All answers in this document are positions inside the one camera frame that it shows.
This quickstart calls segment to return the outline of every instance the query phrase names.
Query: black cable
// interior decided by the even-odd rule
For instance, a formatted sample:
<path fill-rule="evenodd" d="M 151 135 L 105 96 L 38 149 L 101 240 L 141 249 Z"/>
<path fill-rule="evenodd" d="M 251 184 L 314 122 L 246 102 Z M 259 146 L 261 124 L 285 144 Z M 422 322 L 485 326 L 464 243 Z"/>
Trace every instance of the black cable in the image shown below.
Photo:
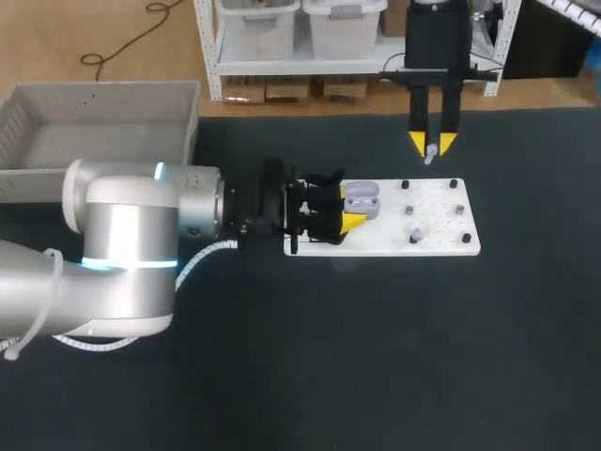
<path fill-rule="evenodd" d="M 384 67 L 382 68 L 382 72 L 386 71 L 386 66 L 388 65 L 388 63 L 391 62 L 391 59 L 396 58 L 397 56 L 400 56 L 401 54 L 405 54 L 405 52 L 399 52 L 398 54 L 394 54 L 393 56 L 391 56 L 390 58 L 388 58 L 386 60 L 386 62 L 384 63 Z"/>
<path fill-rule="evenodd" d="M 486 61 L 490 61 L 491 63 L 495 63 L 495 64 L 499 65 L 497 68 L 483 70 L 483 72 L 491 72 L 493 70 L 501 70 L 504 68 L 504 66 L 499 61 L 495 61 L 492 58 L 489 58 L 487 56 L 482 56 L 481 54 L 475 54 L 474 52 L 470 52 L 470 54 L 473 54 L 474 56 L 478 56 L 479 58 L 485 59 Z"/>
<path fill-rule="evenodd" d="M 162 17 L 162 19 L 159 23 L 148 28 L 147 31 L 145 31 L 141 35 L 136 36 L 134 39 L 130 40 L 127 44 L 125 44 L 123 47 L 121 47 L 115 53 L 111 54 L 110 56 L 108 56 L 106 58 L 102 57 L 101 54 L 85 54 L 81 58 L 79 58 L 80 62 L 86 66 L 98 66 L 98 70 L 96 71 L 96 81 L 99 81 L 100 80 L 100 72 L 102 71 L 102 68 L 104 67 L 104 63 L 112 60 L 118 54 L 120 54 L 125 49 L 130 47 L 134 42 L 136 42 L 136 41 L 140 40 L 141 38 L 143 38 L 144 36 L 152 33 L 154 30 L 156 30 L 161 25 L 163 25 L 165 22 L 167 22 L 167 19 L 169 18 L 169 11 L 171 10 L 171 8 L 176 7 L 183 1 L 184 0 L 177 0 L 175 3 L 172 3 L 171 5 L 165 5 L 164 3 L 160 3 L 160 2 L 149 3 L 148 5 L 146 5 L 146 11 L 148 11 L 148 12 L 164 12 L 165 13 L 165 15 Z"/>

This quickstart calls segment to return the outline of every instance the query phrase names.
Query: plastic storage box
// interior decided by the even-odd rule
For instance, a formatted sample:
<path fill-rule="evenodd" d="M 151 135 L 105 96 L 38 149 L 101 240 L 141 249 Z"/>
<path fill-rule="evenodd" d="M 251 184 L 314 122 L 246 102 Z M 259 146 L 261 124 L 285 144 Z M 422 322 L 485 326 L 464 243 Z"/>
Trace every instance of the plastic storage box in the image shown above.
<path fill-rule="evenodd" d="M 217 0 L 236 58 L 291 59 L 294 13 L 301 0 Z"/>
<path fill-rule="evenodd" d="M 361 59 L 376 44 L 387 0 L 302 0 L 311 17 L 315 59 Z"/>
<path fill-rule="evenodd" d="M 60 202 L 78 158 L 188 164 L 198 82 L 19 85 L 0 105 L 0 202 Z"/>

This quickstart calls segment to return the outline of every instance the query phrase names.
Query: white board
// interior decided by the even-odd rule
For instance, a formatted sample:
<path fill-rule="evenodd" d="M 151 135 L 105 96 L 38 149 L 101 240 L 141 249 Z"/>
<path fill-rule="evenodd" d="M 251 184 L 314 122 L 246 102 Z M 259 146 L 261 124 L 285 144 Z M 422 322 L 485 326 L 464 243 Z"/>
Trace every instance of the white board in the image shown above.
<path fill-rule="evenodd" d="M 379 216 L 351 230 L 340 245 L 310 241 L 299 236 L 297 257 L 446 257 L 477 256 L 480 240 L 471 212 L 466 185 L 456 179 L 409 179 L 404 190 L 403 180 L 374 180 L 379 186 L 381 203 Z M 343 185 L 354 180 L 345 180 Z M 457 214 L 457 206 L 463 214 Z M 406 214 L 406 207 L 413 214 Z M 419 228 L 424 239 L 409 242 L 411 232 Z M 471 241 L 464 243 L 465 233 Z M 284 238 L 284 252 L 291 256 L 290 237 Z"/>

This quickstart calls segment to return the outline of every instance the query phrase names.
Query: gray plastic basket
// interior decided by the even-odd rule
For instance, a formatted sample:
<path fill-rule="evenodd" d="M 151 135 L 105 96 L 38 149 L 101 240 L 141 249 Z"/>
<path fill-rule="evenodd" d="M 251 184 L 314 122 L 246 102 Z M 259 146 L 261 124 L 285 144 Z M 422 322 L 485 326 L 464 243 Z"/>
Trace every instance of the gray plastic basket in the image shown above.
<path fill-rule="evenodd" d="M 189 164 L 198 82 L 18 85 L 0 105 L 0 202 L 60 202 L 78 158 Z"/>

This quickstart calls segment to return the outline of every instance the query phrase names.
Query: dark floor mat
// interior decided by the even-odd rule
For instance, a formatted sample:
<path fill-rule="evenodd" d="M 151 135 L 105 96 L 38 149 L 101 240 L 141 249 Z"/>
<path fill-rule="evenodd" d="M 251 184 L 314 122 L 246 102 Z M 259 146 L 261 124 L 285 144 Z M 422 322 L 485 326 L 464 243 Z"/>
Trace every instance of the dark floor mat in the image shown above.
<path fill-rule="evenodd" d="M 1 363 L 0 446 L 598 451 L 601 112 L 464 114 L 429 168 L 406 130 L 406 117 L 204 118 L 195 163 L 226 179 L 266 156 L 462 178 L 479 256 L 341 264 L 273 241 L 211 256 L 167 332 L 103 355 L 39 339 Z M 3 207 L 0 239 L 77 258 L 61 221 Z"/>

